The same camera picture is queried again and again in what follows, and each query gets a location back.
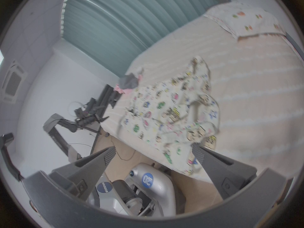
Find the pink cloth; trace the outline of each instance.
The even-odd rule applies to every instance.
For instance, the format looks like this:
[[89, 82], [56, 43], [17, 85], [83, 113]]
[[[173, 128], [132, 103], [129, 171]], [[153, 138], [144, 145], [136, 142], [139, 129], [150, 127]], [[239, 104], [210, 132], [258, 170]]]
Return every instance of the pink cloth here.
[[[140, 74], [138, 76], [138, 81], [141, 81], [142, 80], [142, 75]], [[119, 88], [119, 85], [116, 84], [115, 88], [114, 88], [114, 91], [117, 91], [118, 93], [120, 94], [129, 94], [133, 91], [133, 89], [120, 89]]]

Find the curtain fold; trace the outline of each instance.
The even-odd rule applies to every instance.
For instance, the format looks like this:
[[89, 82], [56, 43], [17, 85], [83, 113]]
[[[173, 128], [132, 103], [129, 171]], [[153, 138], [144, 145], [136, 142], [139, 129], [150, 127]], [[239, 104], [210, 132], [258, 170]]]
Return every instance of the curtain fold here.
[[63, 38], [119, 77], [140, 53], [218, 4], [218, 0], [65, 1]]

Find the round blue sticker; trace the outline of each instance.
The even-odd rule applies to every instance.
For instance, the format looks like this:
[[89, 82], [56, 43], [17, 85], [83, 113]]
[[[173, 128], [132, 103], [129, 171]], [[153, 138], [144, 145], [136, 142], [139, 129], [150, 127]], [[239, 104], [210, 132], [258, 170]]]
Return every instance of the round blue sticker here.
[[110, 192], [111, 190], [112, 190], [112, 184], [107, 181], [101, 182], [97, 186], [98, 192], [106, 193], [106, 192]]
[[142, 184], [143, 184], [143, 186], [145, 188], [152, 187], [152, 184], [153, 184], [153, 176], [152, 176], [152, 174], [148, 173], [148, 172], [146, 174], [144, 174], [141, 182], [142, 182]]

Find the tan floor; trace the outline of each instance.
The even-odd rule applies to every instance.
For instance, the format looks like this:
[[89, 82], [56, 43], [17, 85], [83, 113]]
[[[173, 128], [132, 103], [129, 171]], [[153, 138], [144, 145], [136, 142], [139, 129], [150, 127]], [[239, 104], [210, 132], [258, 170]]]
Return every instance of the tan floor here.
[[[106, 174], [110, 181], [125, 179], [130, 170], [139, 163], [147, 163], [150, 165], [155, 163], [156, 168], [161, 166], [159, 163], [135, 151], [115, 137], [105, 137], [104, 135], [105, 132], [102, 131], [101, 136], [97, 140], [94, 152], [115, 145], [117, 155], [112, 159], [109, 167], [106, 169]], [[186, 213], [197, 212], [222, 201], [215, 186], [211, 183], [199, 181], [175, 171], [172, 171], [171, 176], [186, 197]]]

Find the air vent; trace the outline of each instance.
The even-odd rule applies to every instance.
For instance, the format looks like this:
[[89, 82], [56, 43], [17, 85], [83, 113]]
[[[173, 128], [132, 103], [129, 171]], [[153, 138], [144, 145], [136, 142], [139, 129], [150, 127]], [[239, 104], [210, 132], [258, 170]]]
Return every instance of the air vent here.
[[2, 85], [2, 101], [14, 104], [17, 100], [18, 91], [27, 77], [27, 72], [13, 60], [6, 72], [5, 80]]

